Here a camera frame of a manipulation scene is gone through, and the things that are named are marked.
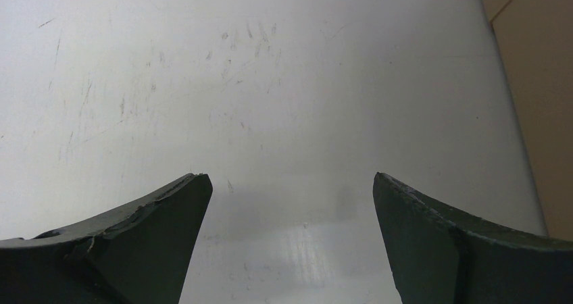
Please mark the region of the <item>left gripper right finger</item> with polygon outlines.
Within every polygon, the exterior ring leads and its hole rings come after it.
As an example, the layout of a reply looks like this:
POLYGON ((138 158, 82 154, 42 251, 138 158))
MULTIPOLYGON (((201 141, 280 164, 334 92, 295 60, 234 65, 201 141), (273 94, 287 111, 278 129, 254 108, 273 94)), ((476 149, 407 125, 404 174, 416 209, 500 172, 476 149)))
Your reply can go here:
POLYGON ((373 199, 403 303, 571 303, 572 243, 514 230, 388 174, 373 199))

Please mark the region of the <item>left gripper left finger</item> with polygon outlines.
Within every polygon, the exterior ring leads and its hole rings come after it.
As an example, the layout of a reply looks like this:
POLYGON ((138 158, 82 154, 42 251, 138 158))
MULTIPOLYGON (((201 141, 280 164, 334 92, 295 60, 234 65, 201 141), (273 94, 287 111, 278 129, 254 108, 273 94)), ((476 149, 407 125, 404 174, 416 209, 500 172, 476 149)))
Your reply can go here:
POLYGON ((1 241, 2 303, 178 303, 213 186, 186 174, 34 238, 1 241))

